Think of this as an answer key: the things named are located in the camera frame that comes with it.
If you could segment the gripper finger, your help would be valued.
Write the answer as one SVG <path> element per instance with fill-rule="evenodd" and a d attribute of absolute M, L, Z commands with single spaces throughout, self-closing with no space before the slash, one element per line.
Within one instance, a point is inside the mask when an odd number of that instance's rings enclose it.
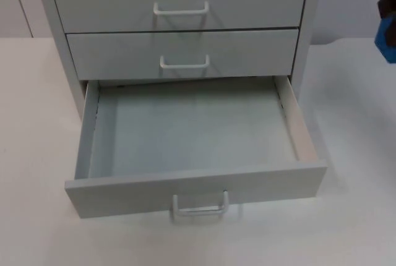
<path fill-rule="evenodd" d="M 381 19 L 396 13 L 396 0 L 379 0 L 377 6 Z"/>

